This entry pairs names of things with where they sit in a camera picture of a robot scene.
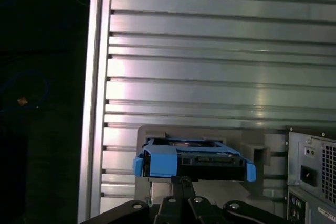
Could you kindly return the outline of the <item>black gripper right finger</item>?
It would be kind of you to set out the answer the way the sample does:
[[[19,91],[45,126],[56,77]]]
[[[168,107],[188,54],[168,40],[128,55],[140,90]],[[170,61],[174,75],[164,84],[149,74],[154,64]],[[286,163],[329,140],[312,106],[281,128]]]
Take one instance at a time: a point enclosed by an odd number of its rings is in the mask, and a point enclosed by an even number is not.
[[[289,223],[288,220],[239,200],[228,201],[220,209],[195,194],[192,181],[183,179],[183,196],[195,223]]]

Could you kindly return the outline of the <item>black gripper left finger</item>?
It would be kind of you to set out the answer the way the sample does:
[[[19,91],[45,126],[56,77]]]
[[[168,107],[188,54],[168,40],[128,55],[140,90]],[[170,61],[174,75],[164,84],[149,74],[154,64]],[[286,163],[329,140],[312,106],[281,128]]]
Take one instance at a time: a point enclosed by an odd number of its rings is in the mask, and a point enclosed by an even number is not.
[[[130,200],[83,223],[181,223],[183,208],[182,178],[173,176],[175,189],[172,196],[163,198],[161,204],[149,206],[140,200]]]

